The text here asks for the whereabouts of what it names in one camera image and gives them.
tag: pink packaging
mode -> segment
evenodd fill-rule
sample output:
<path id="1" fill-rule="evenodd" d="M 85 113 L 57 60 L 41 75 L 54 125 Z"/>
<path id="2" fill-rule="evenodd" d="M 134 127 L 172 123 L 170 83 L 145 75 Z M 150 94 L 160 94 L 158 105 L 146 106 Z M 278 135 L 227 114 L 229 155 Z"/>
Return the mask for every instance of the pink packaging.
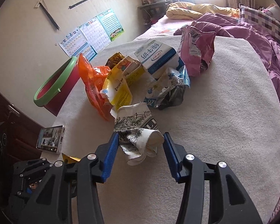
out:
<path id="1" fill-rule="evenodd" d="M 183 60 L 189 76 L 199 76 L 208 68 L 215 52 L 215 32 L 202 32 L 185 25 L 181 28 L 181 41 L 177 53 Z"/>

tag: trash can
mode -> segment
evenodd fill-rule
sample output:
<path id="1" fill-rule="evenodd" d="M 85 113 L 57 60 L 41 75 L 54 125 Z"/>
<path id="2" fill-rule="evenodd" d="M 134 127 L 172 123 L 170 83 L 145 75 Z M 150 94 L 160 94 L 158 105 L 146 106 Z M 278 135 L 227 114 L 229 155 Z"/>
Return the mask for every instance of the trash can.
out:
<path id="1" fill-rule="evenodd" d="M 57 116 L 79 78 L 77 57 L 73 56 L 38 89 L 34 103 Z"/>

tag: yellow blanket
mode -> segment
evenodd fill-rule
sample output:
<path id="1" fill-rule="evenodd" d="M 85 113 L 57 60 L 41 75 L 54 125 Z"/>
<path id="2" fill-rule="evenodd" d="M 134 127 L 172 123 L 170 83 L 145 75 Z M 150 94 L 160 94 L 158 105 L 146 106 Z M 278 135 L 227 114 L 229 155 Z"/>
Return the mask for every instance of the yellow blanket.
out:
<path id="1" fill-rule="evenodd" d="M 170 19 L 194 20 L 205 13 L 220 13 L 227 16 L 239 18 L 239 9 L 231 7 L 218 7 L 213 4 L 194 4 L 189 2 L 175 2 L 168 6 L 166 16 Z"/>

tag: silver screw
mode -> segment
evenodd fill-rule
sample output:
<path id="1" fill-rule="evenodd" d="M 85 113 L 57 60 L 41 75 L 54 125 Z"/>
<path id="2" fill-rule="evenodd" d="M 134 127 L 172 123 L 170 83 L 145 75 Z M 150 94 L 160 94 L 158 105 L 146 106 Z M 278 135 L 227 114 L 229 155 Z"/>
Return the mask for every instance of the silver screw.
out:
<path id="1" fill-rule="evenodd" d="M 192 155 L 192 154 L 187 154 L 186 155 L 186 159 L 188 159 L 189 161 L 192 161 L 192 160 L 194 160 L 194 155 Z"/>
<path id="2" fill-rule="evenodd" d="M 220 167 L 226 167 L 227 164 L 226 164 L 226 162 L 221 161 L 221 162 L 219 162 L 219 166 L 220 166 Z"/>
<path id="3" fill-rule="evenodd" d="M 88 158 L 89 160 L 94 160 L 94 159 L 96 159 L 96 155 L 95 155 L 95 154 L 89 154 L 89 155 L 87 156 L 87 158 Z"/>
<path id="4" fill-rule="evenodd" d="M 62 164 L 63 164 L 63 162 L 60 160 L 54 163 L 55 167 L 61 167 Z"/>

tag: fuzzy gray tablecloth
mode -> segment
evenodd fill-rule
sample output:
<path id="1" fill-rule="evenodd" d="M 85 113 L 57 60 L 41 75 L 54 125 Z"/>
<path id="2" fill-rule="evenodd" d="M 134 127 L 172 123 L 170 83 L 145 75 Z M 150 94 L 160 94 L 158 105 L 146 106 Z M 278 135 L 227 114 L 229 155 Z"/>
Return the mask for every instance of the fuzzy gray tablecloth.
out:
<path id="1" fill-rule="evenodd" d="M 180 36 L 157 39 L 175 49 L 180 43 Z M 104 65 L 118 51 L 135 57 L 144 42 L 107 48 L 91 63 Z M 144 76 L 132 87 L 133 103 L 144 99 L 148 81 Z M 159 130 L 168 131 L 188 153 L 209 163 L 227 162 L 264 223 L 269 219 L 280 193 L 280 105 L 265 67 L 247 41 L 216 37 L 213 61 L 200 77 L 191 78 L 182 105 L 151 112 Z M 99 116 L 79 80 L 54 125 L 66 126 L 62 152 L 82 158 L 108 142 L 114 122 Z M 42 157 L 51 162 L 58 158 L 50 153 Z M 105 223 L 175 223 L 183 188 L 171 177 L 162 147 L 157 157 L 137 166 L 127 165 L 119 149 L 110 178 L 98 184 Z M 203 223 L 207 208 L 205 198 Z"/>

